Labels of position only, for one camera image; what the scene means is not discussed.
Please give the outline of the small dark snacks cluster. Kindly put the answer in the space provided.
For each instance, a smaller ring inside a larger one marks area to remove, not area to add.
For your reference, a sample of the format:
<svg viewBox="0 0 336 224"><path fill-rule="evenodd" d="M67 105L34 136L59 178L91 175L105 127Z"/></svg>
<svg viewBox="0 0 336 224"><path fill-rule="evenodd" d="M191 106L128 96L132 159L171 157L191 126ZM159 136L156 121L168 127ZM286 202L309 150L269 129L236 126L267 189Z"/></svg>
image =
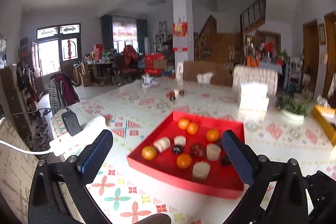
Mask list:
<svg viewBox="0 0 336 224"><path fill-rule="evenodd" d="M174 89L166 94L166 98L168 98L170 101L175 101L179 96L184 95L185 95L184 90Z"/></svg>

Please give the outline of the white power strip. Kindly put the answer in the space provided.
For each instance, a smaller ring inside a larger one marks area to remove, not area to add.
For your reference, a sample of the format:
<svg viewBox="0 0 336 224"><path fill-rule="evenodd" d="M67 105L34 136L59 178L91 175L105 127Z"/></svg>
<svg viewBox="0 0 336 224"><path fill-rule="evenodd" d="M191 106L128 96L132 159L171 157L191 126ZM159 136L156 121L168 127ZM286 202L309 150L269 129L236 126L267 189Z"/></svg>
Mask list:
<svg viewBox="0 0 336 224"><path fill-rule="evenodd" d="M51 151L55 156L61 156L74 152L79 148L92 144L100 133L107 129L104 116L97 116L89 121L84 128L75 136L69 133L61 135L59 138L50 142Z"/></svg>

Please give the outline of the green spinach leaves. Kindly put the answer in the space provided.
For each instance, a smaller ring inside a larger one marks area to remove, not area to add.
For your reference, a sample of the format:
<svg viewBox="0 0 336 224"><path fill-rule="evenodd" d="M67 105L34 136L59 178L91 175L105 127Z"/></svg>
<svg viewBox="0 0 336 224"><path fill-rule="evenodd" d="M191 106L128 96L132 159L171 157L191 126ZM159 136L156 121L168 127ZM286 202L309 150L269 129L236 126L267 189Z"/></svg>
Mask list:
<svg viewBox="0 0 336 224"><path fill-rule="evenodd" d="M303 115L305 117L313 108L313 104L310 101L300 100L292 96L279 96L276 105L280 110L286 110L292 114Z"/></svg>

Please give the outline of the red tray box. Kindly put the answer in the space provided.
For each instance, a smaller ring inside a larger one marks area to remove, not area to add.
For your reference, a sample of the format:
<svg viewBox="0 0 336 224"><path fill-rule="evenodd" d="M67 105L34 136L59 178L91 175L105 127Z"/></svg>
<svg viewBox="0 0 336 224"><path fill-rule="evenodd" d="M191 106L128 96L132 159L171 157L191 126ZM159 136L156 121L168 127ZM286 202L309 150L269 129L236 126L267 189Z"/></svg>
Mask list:
<svg viewBox="0 0 336 224"><path fill-rule="evenodd" d="M190 135L186 130L178 127L178 121L183 118L199 126L195 135ZM220 132L218 141L210 142L206 139L206 132L210 129ZM240 141L245 141L242 122L173 111L127 156L127 162L131 168L172 186L208 196L235 200L242 194L244 184L219 143L227 130L233 131ZM171 146L162 153L157 151L155 159L145 160L141 155L142 149L153 146L153 143L162 137L168 137ZM193 143L206 146L206 157L190 155L190 147ZM211 167L206 180L192 178L193 165L200 161L208 162Z"/></svg>

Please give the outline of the white tissue box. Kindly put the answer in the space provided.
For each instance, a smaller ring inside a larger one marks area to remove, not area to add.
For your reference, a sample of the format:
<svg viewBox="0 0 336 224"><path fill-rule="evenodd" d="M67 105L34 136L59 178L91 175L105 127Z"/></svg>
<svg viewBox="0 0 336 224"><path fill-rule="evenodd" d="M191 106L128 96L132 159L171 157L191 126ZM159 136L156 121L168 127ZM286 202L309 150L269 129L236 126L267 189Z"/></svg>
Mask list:
<svg viewBox="0 0 336 224"><path fill-rule="evenodd" d="M265 83L248 82L240 84L238 105L240 109L250 111L268 110L268 85Z"/></svg>

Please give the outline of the beige rice cake puff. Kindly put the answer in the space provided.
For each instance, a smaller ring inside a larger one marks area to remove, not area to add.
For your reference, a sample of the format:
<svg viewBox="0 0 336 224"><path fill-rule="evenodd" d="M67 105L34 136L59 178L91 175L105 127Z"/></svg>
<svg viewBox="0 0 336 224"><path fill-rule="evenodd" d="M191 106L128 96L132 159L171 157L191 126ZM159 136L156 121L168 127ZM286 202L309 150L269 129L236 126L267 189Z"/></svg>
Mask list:
<svg viewBox="0 0 336 224"><path fill-rule="evenodd" d="M209 175L210 169L211 167L208 162L196 162L193 165L192 178L194 180L206 180Z"/></svg>

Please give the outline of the brown wooden chair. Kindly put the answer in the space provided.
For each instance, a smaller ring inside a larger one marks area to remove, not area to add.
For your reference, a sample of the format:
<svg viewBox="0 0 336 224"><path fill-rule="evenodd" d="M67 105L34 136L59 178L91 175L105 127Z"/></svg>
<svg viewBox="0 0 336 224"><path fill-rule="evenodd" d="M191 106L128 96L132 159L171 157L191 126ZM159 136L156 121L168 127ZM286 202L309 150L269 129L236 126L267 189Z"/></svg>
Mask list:
<svg viewBox="0 0 336 224"><path fill-rule="evenodd" d="M192 81L206 85L232 85L232 75L229 68L224 64L209 61L184 61L177 63L175 79L179 83Z"/></svg>

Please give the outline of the yellow-orange tangerine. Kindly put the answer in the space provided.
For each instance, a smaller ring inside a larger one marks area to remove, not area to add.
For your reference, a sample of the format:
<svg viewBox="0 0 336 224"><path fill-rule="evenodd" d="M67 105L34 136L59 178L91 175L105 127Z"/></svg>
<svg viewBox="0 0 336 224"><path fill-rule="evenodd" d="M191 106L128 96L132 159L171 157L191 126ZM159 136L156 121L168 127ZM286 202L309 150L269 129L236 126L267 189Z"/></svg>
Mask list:
<svg viewBox="0 0 336 224"><path fill-rule="evenodd" d="M206 139L210 142L216 142L220 139L221 134L216 129L210 129L206 132Z"/></svg>

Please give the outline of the red wall calendar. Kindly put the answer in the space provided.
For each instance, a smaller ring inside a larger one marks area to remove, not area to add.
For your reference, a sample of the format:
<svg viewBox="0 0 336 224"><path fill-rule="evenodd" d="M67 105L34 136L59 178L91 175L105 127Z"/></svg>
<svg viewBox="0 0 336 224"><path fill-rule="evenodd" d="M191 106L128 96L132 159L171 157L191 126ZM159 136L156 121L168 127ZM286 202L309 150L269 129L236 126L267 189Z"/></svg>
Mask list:
<svg viewBox="0 0 336 224"><path fill-rule="evenodd" d="M173 24L173 51L187 52L188 47L188 24L178 22Z"/></svg>

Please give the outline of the large red jujube date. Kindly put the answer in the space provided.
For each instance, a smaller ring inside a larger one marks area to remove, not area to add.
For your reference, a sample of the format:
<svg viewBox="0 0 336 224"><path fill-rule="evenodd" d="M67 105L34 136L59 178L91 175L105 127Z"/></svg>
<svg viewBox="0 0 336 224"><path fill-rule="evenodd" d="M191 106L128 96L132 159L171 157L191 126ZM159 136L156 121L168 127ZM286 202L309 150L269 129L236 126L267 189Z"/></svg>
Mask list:
<svg viewBox="0 0 336 224"><path fill-rule="evenodd" d="M190 155L193 157L206 157L206 146L202 145L201 143L193 143L190 147Z"/></svg>

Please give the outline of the black power adapter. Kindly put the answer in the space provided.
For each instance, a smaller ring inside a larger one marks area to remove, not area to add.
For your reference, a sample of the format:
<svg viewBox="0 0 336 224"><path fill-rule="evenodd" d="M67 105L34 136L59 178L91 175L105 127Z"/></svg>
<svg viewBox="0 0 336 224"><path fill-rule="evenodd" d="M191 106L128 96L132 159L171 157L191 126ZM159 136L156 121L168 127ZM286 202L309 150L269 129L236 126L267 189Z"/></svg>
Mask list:
<svg viewBox="0 0 336 224"><path fill-rule="evenodd" d="M66 112L62 114L62 120L67 132L71 136L75 136L81 132L81 126L77 115L71 109L66 108Z"/></svg>

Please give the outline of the patterned dining chair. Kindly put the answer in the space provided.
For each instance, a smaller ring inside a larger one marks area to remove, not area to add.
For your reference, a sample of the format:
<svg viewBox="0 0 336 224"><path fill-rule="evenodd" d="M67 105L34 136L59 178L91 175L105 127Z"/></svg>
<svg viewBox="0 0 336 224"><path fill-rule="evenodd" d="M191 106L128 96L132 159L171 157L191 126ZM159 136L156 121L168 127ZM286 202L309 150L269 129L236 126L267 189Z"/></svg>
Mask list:
<svg viewBox="0 0 336 224"><path fill-rule="evenodd" d="M233 69L232 89L238 91L242 83L262 83L268 85L267 94L275 96L278 86L278 74L272 69L236 65Z"/></svg>

